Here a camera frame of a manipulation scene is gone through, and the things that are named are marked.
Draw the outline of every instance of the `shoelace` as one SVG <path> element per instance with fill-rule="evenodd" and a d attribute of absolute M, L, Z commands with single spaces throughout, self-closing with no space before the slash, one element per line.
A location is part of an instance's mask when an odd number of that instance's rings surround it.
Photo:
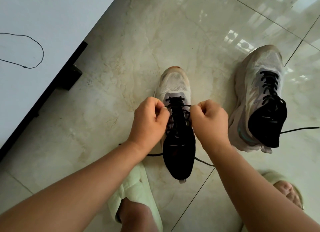
<path fill-rule="evenodd" d="M 264 96 L 262 105 L 264 105 L 267 101 L 271 101 L 273 103 L 274 109 L 270 110 L 271 111 L 276 111 L 278 109 L 278 104 L 282 103 L 286 106 L 286 102 L 280 98 L 278 96 L 277 90 L 278 90 L 278 79 L 279 79 L 279 75 L 275 72 L 271 72 L 271 71 L 261 71 L 260 74 L 263 74 L 261 81 L 264 82 L 264 84 L 262 85 L 262 87 L 264 88 L 263 93 L 266 94 L 266 91 L 269 91 L 269 94 Z M 266 117 L 269 118 L 269 122 L 272 123 L 277 123 L 278 121 L 275 120 L 273 117 Z M 288 133 L 288 132 L 294 132 L 294 131 L 298 131 L 298 130 L 304 130 L 304 129 L 318 129 L 320 127 L 315 126 L 315 127 L 303 127 L 303 128 L 298 128 L 298 129 L 292 129 L 289 131 L 285 131 L 285 132 L 281 132 L 282 133 Z"/>
<path fill-rule="evenodd" d="M 190 107 L 191 105 L 185 105 L 183 103 L 183 100 L 185 100 L 184 98 L 182 98 L 182 96 L 179 96 L 179 97 L 169 97 L 166 99 L 166 101 L 169 101 L 169 104 L 166 106 L 167 108 L 181 108 L 181 111 L 183 112 L 184 115 L 186 115 L 185 117 L 185 120 L 186 120 L 186 123 L 187 125 L 189 126 L 190 125 L 190 112 L 187 111 L 186 109 L 183 109 L 182 107 L 184 106 L 187 106 L 187 107 Z M 174 120 L 174 117 L 177 116 L 178 113 L 177 112 L 174 112 L 172 111 L 172 114 L 170 115 L 170 118 L 169 118 L 169 121 L 168 121 L 168 124 L 167 124 L 167 130 L 166 130 L 166 135 L 174 135 L 176 136 L 178 134 L 178 130 L 175 128 L 175 120 Z M 162 156 L 163 153 L 157 153 L 157 154 L 147 154 L 147 156 L 150 156 L 150 157 L 156 157 L 156 156 Z M 206 163 L 205 161 L 202 161 L 200 159 L 198 159 L 197 157 L 194 157 L 195 160 L 199 161 L 199 162 L 202 162 L 206 165 L 209 165 L 209 166 L 212 166 L 214 167 L 214 165 L 212 164 L 208 164 Z"/>

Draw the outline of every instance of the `tile grout line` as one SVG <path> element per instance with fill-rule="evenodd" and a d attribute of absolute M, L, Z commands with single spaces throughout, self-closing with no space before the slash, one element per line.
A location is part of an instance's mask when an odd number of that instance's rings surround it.
<path fill-rule="evenodd" d="M 8 171 L 6 171 L 6 173 L 7 173 L 8 175 L 10 175 L 12 178 L 14 178 L 14 179 L 15 179 L 20 185 L 22 185 L 24 188 L 26 188 L 32 195 L 34 194 L 32 191 L 29 190 L 28 187 L 26 187 L 25 185 L 23 185 L 23 184 L 21 183 L 21 181 L 19 181 L 16 177 L 14 177 L 13 175 L 11 175 Z"/>
<path fill-rule="evenodd" d="M 212 172 L 215 170 L 216 168 L 214 167 L 214 169 L 211 171 L 211 173 L 208 175 L 208 177 L 206 178 L 206 180 L 203 182 L 202 186 L 200 187 L 200 189 L 197 191 L 196 195 L 194 196 L 194 198 L 191 200 L 191 202 L 189 203 L 189 205 L 186 207 L 186 209 L 184 210 L 184 212 L 182 213 L 182 215 L 180 216 L 180 218 L 178 219 L 178 221 L 176 222 L 176 224 L 174 225 L 174 227 L 177 225 L 177 223 L 180 221 L 180 219 L 182 218 L 182 216 L 184 215 L 184 213 L 186 212 L 186 210 L 188 209 L 188 207 L 190 206 L 190 204 L 193 202 L 193 200 L 195 199 L 195 197 L 198 195 L 199 191 L 201 190 L 201 188 L 203 187 L 203 185 L 206 183 L 206 181 L 209 179 L 210 175 L 212 174 Z"/>
<path fill-rule="evenodd" d="M 240 2 L 242 5 L 245 5 L 246 7 L 249 7 L 248 5 L 244 4 L 242 1 L 236 0 L 238 2 Z M 261 16 L 265 17 L 266 19 L 270 20 L 271 22 L 273 22 L 274 24 L 278 25 L 279 27 L 283 28 L 284 30 L 288 31 L 290 34 L 293 34 L 294 36 L 296 36 L 297 38 L 301 39 L 299 36 L 295 35 L 294 33 L 290 32 L 289 30 L 287 30 L 286 28 L 282 27 L 280 24 L 274 22 L 273 20 L 271 20 L 270 18 L 267 18 L 265 15 L 262 15 L 261 13 L 257 12 L 256 10 L 254 10 L 252 7 L 249 7 L 251 10 L 255 11 L 256 13 L 260 14 Z"/>
<path fill-rule="evenodd" d="M 306 38 L 306 36 L 308 35 L 308 33 L 310 32 L 310 30 L 312 29 L 312 27 L 314 26 L 314 24 L 317 22 L 317 20 L 319 19 L 320 15 L 317 17 L 317 19 L 314 21 L 314 23 L 312 24 L 312 26 L 310 27 L 310 29 L 308 30 L 308 32 L 306 33 L 306 35 L 303 37 L 303 39 L 301 40 L 300 44 L 298 45 L 298 47 L 294 50 L 294 52 L 292 53 L 292 55 L 290 56 L 289 60 L 287 61 L 287 63 L 284 65 L 286 66 L 288 64 L 288 62 L 290 61 L 291 57 L 294 55 L 294 53 L 297 51 L 297 49 L 299 48 L 299 46 L 301 45 L 301 43 L 303 42 L 303 40 Z M 319 50 L 317 47 L 314 47 L 312 44 L 309 44 L 308 42 L 306 42 L 308 45 L 312 46 L 313 48 Z"/>

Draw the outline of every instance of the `fist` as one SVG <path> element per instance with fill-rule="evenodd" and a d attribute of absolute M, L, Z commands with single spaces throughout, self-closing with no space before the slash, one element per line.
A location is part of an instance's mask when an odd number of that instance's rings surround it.
<path fill-rule="evenodd" d="M 228 138 L 228 114 L 212 100 L 190 107 L 190 118 L 195 135 L 208 152 L 221 145 L 230 145 Z"/>
<path fill-rule="evenodd" d="M 156 98 L 146 98 L 134 111 L 134 119 L 128 141 L 138 146 L 145 156 L 165 133 L 170 113 Z"/>

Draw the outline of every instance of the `tile floor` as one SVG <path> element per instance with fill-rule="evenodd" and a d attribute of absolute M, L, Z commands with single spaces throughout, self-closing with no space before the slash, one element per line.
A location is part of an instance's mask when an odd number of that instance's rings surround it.
<path fill-rule="evenodd" d="M 124 141 L 134 109 L 173 65 L 186 70 L 193 104 L 213 99 L 231 113 L 235 66 L 275 44 L 287 67 L 283 130 L 319 126 L 319 15 L 320 0 L 115 0 L 86 38 L 77 62 L 82 77 L 69 92 L 53 93 L 1 163 L 0 212 Z M 256 169 L 289 176 L 306 213 L 320 222 L 319 145 L 320 132 L 305 130 L 283 134 L 271 155 L 241 154 Z M 196 152 L 209 161 L 198 141 Z M 144 164 L 164 231 L 239 231 L 241 220 L 211 167 L 196 161 L 180 185 L 161 157 Z M 107 207 L 86 229 L 119 230 Z"/>

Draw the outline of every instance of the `slipper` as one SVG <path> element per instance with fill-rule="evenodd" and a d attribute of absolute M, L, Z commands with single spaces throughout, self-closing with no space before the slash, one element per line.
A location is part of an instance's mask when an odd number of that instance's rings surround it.
<path fill-rule="evenodd" d="M 287 177 L 283 176 L 282 174 L 279 174 L 278 172 L 275 171 L 269 171 L 265 174 L 262 175 L 268 182 L 270 182 L 272 185 L 274 185 L 275 183 L 277 183 L 278 181 L 287 181 L 289 182 L 293 188 L 296 190 L 299 199 L 301 201 L 302 204 L 302 209 L 303 209 L 303 199 L 302 199 L 302 195 L 300 193 L 300 191 L 298 190 L 297 186 L 295 186 Z M 241 232 L 248 232 L 247 228 L 245 227 L 245 225 L 243 225 Z"/>
<path fill-rule="evenodd" d="M 162 221 L 152 196 L 146 170 L 142 162 L 138 163 L 124 179 L 119 189 L 108 200 L 108 206 L 112 218 L 121 223 L 117 216 L 118 209 L 122 199 L 128 198 L 132 202 L 142 203 L 148 206 L 152 212 L 153 219 L 158 227 L 158 231 L 162 232 Z"/>

